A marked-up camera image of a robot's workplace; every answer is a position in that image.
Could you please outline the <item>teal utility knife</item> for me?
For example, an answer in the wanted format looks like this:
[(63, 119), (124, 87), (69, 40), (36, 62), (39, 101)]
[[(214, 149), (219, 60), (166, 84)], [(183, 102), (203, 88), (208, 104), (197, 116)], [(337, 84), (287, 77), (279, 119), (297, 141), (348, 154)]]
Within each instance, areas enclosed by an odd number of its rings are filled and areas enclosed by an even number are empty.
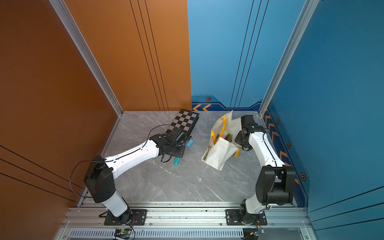
[(179, 162), (180, 162), (180, 158), (175, 158), (175, 159), (174, 159), (173, 166), (174, 166), (174, 167), (177, 167), (178, 164), (179, 164)]

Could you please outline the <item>light blue small cylinder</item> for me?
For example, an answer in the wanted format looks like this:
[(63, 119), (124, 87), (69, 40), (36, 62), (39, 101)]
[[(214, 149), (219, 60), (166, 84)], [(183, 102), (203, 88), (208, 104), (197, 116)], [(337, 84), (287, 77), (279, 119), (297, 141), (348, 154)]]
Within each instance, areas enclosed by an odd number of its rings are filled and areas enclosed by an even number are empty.
[(186, 144), (186, 147), (187, 148), (190, 148), (192, 146), (192, 144), (194, 143), (194, 141), (192, 139), (190, 139), (187, 144)]

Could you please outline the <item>canvas pouch with farm picture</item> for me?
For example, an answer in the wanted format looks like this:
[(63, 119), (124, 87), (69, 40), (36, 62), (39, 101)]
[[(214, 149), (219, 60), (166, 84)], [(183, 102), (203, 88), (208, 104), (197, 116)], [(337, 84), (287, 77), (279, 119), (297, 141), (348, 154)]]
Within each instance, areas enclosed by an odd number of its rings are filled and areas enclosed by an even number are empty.
[[(201, 161), (212, 168), (221, 171), (225, 162), (232, 156), (238, 156), (242, 147), (235, 143), (235, 138), (241, 131), (241, 119), (233, 118), (233, 112), (220, 117), (210, 131), (209, 145)], [(232, 141), (222, 139), (222, 135), (232, 134)]]

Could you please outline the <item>black white chessboard box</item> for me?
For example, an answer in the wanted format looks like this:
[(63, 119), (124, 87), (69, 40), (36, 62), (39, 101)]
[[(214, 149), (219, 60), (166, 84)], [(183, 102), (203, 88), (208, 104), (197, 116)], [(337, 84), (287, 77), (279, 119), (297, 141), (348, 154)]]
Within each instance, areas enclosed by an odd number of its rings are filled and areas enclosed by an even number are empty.
[(183, 109), (180, 110), (167, 129), (166, 133), (169, 134), (174, 128), (178, 128), (182, 130), (187, 136), (189, 136), (199, 119), (199, 115), (199, 113), (193, 111)]

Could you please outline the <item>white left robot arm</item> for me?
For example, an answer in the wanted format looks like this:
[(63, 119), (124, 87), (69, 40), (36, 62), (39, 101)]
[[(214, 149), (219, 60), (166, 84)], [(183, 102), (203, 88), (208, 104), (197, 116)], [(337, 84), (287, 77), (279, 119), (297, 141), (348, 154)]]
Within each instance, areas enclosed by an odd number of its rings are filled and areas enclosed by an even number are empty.
[(182, 140), (173, 140), (167, 135), (157, 134), (121, 154), (93, 158), (85, 174), (84, 183), (94, 202), (107, 209), (107, 212), (102, 214), (102, 217), (106, 217), (105, 225), (132, 226), (135, 223), (134, 211), (116, 190), (115, 180), (120, 175), (158, 156), (182, 158), (185, 148)]

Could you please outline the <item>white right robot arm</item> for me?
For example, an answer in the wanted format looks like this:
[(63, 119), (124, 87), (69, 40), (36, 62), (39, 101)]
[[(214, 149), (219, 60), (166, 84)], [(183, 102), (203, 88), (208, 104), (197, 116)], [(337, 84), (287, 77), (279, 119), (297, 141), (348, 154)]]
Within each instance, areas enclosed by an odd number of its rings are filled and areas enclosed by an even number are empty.
[(241, 130), (235, 142), (244, 151), (253, 150), (261, 165), (255, 194), (240, 205), (240, 222), (266, 225), (264, 211), (272, 205), (291, 204), (294, 199), (296, 172), (277, 155), (269, 142), (267, 130), (255, 123), (253, 116), (241, 117)]

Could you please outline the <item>right green circuit board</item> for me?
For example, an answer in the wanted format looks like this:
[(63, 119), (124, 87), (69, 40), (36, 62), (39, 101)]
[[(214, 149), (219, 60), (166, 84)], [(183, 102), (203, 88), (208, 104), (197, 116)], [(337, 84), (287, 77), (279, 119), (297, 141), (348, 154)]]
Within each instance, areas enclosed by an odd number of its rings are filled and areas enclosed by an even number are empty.
[(261, 235), (265, 233), (264, 229), (261, 230), (253, 230), (251, 233), (249, 233), (248, 238), (252, 240), (257, 240)]

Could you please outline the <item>green circuit board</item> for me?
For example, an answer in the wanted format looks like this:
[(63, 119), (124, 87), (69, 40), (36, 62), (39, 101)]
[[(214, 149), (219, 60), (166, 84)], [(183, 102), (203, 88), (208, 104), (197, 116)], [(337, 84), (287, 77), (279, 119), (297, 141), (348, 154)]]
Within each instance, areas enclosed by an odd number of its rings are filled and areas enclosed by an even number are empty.
[(252, 240), (257, 240), (261, 235), (265, 233), (264, 229), (261, 230), (253, 230), (251, 233), (249, 233), (248, 238)]
[(116, 229), (114, 233), (115, 240), (133, 240), (134, 233), (131, 229)]

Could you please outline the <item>left green circuit board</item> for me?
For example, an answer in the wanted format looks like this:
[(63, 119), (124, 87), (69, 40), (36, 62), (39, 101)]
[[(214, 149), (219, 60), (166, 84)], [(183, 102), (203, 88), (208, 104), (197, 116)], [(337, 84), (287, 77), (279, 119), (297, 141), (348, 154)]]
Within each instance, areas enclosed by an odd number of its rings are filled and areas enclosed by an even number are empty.
[(131, 229), (116, 229), (114, 233), (115, 240), (133, 240), (134, 233)]

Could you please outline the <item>aluminium front rail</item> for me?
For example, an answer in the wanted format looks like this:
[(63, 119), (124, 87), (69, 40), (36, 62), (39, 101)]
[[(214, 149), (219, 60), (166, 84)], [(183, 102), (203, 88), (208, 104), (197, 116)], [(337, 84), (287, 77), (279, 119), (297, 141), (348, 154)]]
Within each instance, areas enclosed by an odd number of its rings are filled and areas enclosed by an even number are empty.
[(305, 209), (294, 205), (265, 211), (266, 226), (228, 226), (225, 210), (239, 209), (233, 202), (132, 203), (131, 209), (148, 211), (144, 226), (105, 226), (99, 217), (107, 210), (99, 204), (71, 208), (56, 234), (57, 240), (114, 240), (116, 229), (131, 229), (133, 240), (251, 240), (249, 233), (264, 229), (258, 240), (314, 240), (315, 231)]

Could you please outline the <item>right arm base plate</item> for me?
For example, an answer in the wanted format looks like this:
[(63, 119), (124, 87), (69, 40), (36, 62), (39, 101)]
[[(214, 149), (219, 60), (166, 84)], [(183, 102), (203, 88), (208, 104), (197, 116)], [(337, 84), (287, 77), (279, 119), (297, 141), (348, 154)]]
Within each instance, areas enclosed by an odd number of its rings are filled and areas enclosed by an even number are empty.
[(228, 226), (266, 226), (268, 224), (265, 213), (249, 214), (240, 209), (225, 210)]

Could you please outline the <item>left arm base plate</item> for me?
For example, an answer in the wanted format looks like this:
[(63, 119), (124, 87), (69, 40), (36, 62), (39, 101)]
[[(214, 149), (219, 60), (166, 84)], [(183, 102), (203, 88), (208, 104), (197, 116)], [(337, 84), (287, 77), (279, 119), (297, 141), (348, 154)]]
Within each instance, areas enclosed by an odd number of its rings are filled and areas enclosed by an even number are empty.
[(121, 216), (115, 217), (110, 211), (100, 214), (105, 218), (105, 226), (144, 226), (148, 211), (146, 209), (128, 209)]

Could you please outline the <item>right aluminium corner post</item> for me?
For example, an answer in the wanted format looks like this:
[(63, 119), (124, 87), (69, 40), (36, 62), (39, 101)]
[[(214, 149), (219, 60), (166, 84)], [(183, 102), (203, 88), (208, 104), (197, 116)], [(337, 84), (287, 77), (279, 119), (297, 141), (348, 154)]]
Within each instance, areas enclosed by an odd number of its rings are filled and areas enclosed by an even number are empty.
[(284, 73), (299, 45), (302, 36), (316, 10), (316, 7), (319, 3), (319, 0), (307, 0), (300, 12), (300, 15), (297, 19), (297, 22), (293, 28), (293, 31), (290, 35), (290, 38), (287, 42), (285, 50), (282, 54), (282, 57), (279, 61), (279, 64), (275, 70), (275, 73), (271, 79), (271, 82), (267, 88), (266, 94), (263, 98), (261, 106), (259, 108), (259, 116), (263, 117), (266, 112), (271, 100), (284, 76)]

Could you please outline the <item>aluminium corner post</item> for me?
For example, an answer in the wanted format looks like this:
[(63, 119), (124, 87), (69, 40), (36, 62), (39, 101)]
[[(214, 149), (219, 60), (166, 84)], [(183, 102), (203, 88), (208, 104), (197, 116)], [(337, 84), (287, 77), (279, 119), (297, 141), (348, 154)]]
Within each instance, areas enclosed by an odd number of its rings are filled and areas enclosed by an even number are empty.
[(114, 94), (110, 84), (108, 83), (102, 69), (100, 68), (95, 56), (93, 55), (89, 45), (87, 44), (83, 34), (81, 33), (75, 19), (73, 18), (66, 3), (62, 0), (50, 0), (52, 7), (56, 14), (63, 23), (65, 29), (69, 33), (71, 39), (76, 45), (78, 51), (82, 55), (88, 68), (91, 70), (93, 76), (97, 80), (99, 86), (103, 90), (105, 96), (110, 102), (112, 108), (116, 112), (118, 117), (121, 117), (124, 113), (116, 95)]
[(263, 117), (266, 112), (271, 100), (284, 76), (284, 73), (299, 45), (302, 36), (316, 10), (316, 7), (319, 3), (319, 0), (307, 0), (300, 12), (300, 15), (297, 19), (297, 22), (293, 28), (293, 31), (290, 35), (290, 38), (287, 42), (285, 50), (282, 54), (282, 57), (279, 61), (279, 64), (275, 70), (275, 73), (271, 79), (271, 82), (267, 88), (266, 94), (263, 98), (261, 106), (259, 108), (259, 116)]

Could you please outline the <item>left aluminium corner post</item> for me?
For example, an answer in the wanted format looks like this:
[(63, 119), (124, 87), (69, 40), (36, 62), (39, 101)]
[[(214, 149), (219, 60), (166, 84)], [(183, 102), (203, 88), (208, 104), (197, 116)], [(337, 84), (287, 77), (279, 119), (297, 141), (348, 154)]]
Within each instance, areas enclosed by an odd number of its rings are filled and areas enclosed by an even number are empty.
[(83, 34), (81, 33), (75, 19), (73, 18), (66, 3), (62, 0), (50, 0), (52, 7), (56, 14), (63, 23), (65, 29), (69, 33), (71, 39), (76, 45), (78, 51), (82, 55), (88, 68), (91, 70), (93, 76), (97, 80), (99, 86), (103, 90), (105, 96), (110, 102), (112, 108), (116, 112), (118, 117), (121, 117), (124, 113), (116, 95), (114, 94), (110, 84), (108, 83), (102, 69), (100, 68), (95, 56), (93, 55), (89, 45), (87, 44)]

